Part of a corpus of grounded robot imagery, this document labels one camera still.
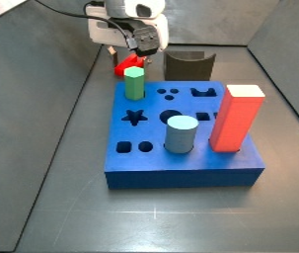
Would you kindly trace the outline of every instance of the red rectangular block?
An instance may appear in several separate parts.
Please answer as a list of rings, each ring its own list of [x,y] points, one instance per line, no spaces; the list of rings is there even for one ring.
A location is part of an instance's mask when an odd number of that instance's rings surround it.
[[[210,136],[215,152],[239,151],[263,99],[257,85],[227,85]]]

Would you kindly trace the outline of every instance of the round hole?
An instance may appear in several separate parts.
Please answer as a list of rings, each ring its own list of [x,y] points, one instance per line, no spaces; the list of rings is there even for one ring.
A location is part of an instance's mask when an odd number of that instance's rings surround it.
[[[158,89],[157,92],[158,92],[159,94],[165,94],[165,93],[166,93],[166,90],[165,90],[165,89]]]
[[[151,152],[151,151],[153,151],[153,144],[151,144],[151,142],[143,141],[143,142],[139,144],[139,150],[141,150],[142,152]]]
[[[178,111],[175,111],[175,110],[166,110],[166,111],[163,111],[161,113],[159,119],[166,124],[169,118],[173,117],[173,116],[178,116],[178,115],[182,115]]]
[[[174,96],[166,95],[166,96],[165,96],[165,99],[166,99],[166,100],[173,100],[173,99],[174,99]]]
[[[171,89],[170,92],[171,92],[173,94],[177,94],[177,93],[178,93],[178,89]]]

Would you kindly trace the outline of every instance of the blue shape sorter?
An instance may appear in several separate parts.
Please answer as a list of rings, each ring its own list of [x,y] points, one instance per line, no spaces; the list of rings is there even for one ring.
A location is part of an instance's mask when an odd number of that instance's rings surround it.
[[[116,86],[104,173],[110,189],[250,186],[263,168],[250,136],[239,152],[217,153],[209,138],[225,95],[217,81],[146,83],[146,97],[125,96]],[[175,115],[198,119],[194,148],[165,149],[166,121]]]

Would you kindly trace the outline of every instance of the gray wall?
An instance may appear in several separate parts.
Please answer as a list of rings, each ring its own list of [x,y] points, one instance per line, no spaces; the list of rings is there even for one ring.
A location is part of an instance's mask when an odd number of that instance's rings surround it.
[[[99,47],[86,20],[35,1],[0,17],[0,251],[20,238]]]
[[[281,1],[249,48],[299,115],[299,1]]]
[[[278,0],[166,0],[170,42],[247,45]]]

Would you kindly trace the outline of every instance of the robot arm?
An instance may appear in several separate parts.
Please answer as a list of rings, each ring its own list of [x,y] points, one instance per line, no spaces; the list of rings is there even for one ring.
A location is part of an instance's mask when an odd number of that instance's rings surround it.
[[[138,56],[147,56],[167,47],[167,20],[162,14],[165,0],[92,1],[86,6],[88,16],[111,20],[126,31],[131,40],[106,22],[90,19],[88,31],[94,42],[126,46]]]

